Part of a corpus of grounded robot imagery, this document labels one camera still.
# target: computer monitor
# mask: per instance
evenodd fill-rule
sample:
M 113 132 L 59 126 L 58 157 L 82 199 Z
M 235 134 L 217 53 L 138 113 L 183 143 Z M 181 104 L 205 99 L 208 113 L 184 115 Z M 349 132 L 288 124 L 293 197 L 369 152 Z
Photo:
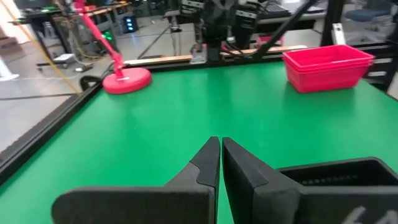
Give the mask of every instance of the computer monitor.
M 52 0 L 14 0 L 18 9 L 41 9 L 43 7 L 54 6 Z

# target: red lamp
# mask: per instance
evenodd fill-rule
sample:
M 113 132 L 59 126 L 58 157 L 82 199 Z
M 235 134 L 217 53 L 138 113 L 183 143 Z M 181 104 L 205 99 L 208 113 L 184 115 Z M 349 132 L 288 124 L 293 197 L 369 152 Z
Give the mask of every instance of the red lamp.
M 84 23 L 93 33 L 94 37 L 100 40 L 108 50 L 113 62 L 114 73 L 108 75 L 103 80 L 103 87 L 110 94 L 125 94 L 140 90 L 152 82 L 150 71 L 144 68 L 124 68 L 122 55 L 115 52 L 102 36 L 101 31 L 95 26 L 85 9 L 84 0 L 76 0 L 75 8 L 83 17 Z

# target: red plastic tray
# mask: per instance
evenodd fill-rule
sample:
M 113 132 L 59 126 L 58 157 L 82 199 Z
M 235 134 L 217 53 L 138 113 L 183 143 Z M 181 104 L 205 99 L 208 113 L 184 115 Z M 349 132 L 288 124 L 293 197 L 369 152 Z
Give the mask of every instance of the red plastic tray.
M 301 93 L 352 88 L 372 65 L 373 58 L 347 45 L 283 53 L 287 78 Z

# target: red circular base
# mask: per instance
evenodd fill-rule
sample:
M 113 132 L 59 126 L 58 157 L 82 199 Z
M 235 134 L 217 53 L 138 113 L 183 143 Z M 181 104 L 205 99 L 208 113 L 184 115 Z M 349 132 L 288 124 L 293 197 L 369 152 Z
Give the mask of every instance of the red circular base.
M 110 94 L 125 94 L 140 90 L 152 81 L 150 71 L 144 68 L 125 68 L 123 78 L 115 74 L 108 75 L 102 82 L 104 89 Z

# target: green table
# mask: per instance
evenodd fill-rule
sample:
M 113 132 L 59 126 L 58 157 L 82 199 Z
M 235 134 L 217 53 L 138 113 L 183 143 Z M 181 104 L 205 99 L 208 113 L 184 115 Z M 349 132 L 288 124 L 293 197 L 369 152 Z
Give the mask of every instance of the green table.
M 376 156 L 398 170 L 397 114 L 362 81 L 299 94 L 282 62 L 156 73 L 129 95 L 100 90 L 77 112 L 1 186 L 1 223 L 51 223 L 52 202 L 75 187 L 163 185 L 210 136 L 274 168 Z M 218 223 L 233 223 L 222 178 Z

